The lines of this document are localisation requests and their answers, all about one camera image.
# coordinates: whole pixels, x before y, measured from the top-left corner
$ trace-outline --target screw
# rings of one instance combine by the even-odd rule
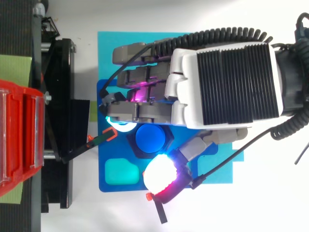
[[[42,3],[35,4],[33,8],[33,15],[38,18],[45,17],[45,7]]]
[[[71,44],[71,52],[76,53],[77,46],[75,44]]]
[[[49,92],[47,91],[45,94],[44,94],[44,101],[45,101],[45,104],[48,105],[49,102],[52,100],[52,96],[49,95]]]

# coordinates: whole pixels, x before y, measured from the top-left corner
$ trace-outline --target blue round knob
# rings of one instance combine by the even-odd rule
[[[138,128],[135,141],[140,150],[153,153],[160,150],[165,143],[164,130],[153,124],[144,124]]]

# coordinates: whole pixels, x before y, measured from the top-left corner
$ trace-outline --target black metal frame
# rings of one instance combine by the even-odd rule
[[[87,142],[90,101],[73,99],[73,46],[71,39],[53,40],[42,53],[41,89],[52,96],[46,106],[45,150],[55,155],[42,167],[42,213],[49,203],[60,203],[60,208],[72,204],[73,161],[64,164],[61,158]]]

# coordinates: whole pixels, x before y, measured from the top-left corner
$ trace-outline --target green paper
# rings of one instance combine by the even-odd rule
[[[0,79],[28,86],[31,57],[0,55]]]
[[[0,203],[20,204],[23,193],[23,182],[19,183],[13,190],[0,197]]]
[[[19,86],[28,86],[31,68],[31,57],[0,55],[0,79],[11,81]],[[23,183],[0,197],[0,203],[20,204]]]
[[[90,122],[98,121],[98,109],[97,109],[97,101],[90,101]]]

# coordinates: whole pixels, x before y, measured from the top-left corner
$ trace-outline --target coiled cable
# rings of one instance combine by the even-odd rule
[[[176,48],[192,49],[213,43],[264,42],[268,44],[273,38],[269,36],[264,40],[266,36],[266,32],[261,34],[261,30],[254,31],[253,28],[233,27],[205,30],[153,44],[151,47],[151,56],[158,58],[167,57],[171,56]]]
[[[309,73],[309,39],[300,39],[294,45],[290,46],[290,50],[296,52],[299,59],[303,62],[306,72]],[[293,117],[274,127],[270,134],[274,140],[281,140],[295,134],[304,126],[308,125],[308,123],[309,105],[305,104],[304,107]]]

